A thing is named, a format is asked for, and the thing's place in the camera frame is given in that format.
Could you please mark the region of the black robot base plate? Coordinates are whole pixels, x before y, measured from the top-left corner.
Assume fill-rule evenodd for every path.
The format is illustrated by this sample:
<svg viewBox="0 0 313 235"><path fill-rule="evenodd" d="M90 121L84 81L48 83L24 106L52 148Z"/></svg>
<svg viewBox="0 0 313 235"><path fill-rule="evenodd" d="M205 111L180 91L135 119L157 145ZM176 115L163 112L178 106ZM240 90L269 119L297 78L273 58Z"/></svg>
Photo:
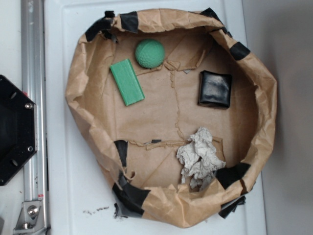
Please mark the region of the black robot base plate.
<svg viewBox="0 0 313 235"><path fill-rule="evenodd" d="M0 76L0 185L6 185L37 152L36 104Z"/></svg>

